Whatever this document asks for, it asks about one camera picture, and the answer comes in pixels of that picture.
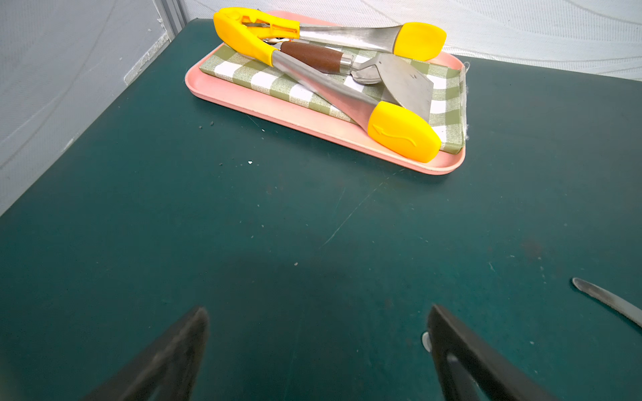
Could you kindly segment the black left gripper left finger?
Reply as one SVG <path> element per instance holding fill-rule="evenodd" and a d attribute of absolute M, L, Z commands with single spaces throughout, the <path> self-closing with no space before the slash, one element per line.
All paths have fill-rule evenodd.
<path fill-rule="evenodd" d="M 194 307 L 84 400 L 188 400 L 209 335 L 205 307 Z"/>

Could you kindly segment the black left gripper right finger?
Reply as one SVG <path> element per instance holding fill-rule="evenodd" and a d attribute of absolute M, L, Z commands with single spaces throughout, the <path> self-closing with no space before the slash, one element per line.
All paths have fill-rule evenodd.
<path fill-rule="evenodd" d="M 431 357 L 446 400 L 555 400 L 441 305 L 427 319 Z"/>

